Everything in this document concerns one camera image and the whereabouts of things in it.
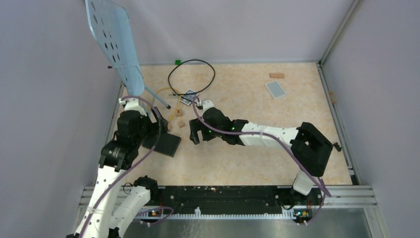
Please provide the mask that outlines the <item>black network switch box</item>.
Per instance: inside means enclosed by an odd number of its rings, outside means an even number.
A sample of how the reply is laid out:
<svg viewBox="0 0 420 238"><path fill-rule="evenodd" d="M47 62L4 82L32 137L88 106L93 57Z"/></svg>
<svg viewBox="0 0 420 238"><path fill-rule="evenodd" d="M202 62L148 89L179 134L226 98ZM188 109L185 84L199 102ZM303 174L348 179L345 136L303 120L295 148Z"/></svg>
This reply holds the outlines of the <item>black network switch box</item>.
<svg viewBox="0 0 420 238"><path fill-rule="evenodd" d="M178 146L180 145L180 142L181 137L170 133L163 133L159 138L158 136L155 136L145 140L142 144L142 147L151 149L152 146L155 146L154 152L173 158L178 149Z"/></svg>

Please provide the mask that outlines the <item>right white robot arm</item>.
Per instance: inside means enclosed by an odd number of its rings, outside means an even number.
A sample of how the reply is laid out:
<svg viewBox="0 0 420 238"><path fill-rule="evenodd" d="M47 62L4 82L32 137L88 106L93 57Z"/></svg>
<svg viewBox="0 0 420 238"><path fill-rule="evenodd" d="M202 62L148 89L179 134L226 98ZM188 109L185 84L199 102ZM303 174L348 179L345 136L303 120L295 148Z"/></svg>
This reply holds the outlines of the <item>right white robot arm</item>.
<svg viewBox="0 0 420 238"><path fill-rule="evenodd" d="M313 186L324 195L331 196L322 177L336 144L324 136L312 123L303 122L298 127L272 127L233 119L215 107L203 110L202 115L189 120L190 140L221 139L229 145L264 146L285 151L299 167L290 197L296 204L310 199Z"/></svg>

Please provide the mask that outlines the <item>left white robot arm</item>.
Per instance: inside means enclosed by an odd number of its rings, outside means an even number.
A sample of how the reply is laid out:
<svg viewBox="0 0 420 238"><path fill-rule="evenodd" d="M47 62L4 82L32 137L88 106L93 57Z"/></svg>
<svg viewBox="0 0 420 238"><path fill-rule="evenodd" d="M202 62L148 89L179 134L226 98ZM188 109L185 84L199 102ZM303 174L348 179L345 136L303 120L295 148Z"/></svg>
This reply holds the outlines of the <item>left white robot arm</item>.
<svg viewBox="0 0 420 238"><path fill-rule="evenodd" d="M141 106L126 106L117 120L114 138L101 151L98 174L85 214L70 238L121 238L146 204L158 201L158 183L144 176L133 184L128 196L115 208L123 178L139 162L139 147L147 139L160 138L167 132L167 120L152 107L152 122Z"/></svg>

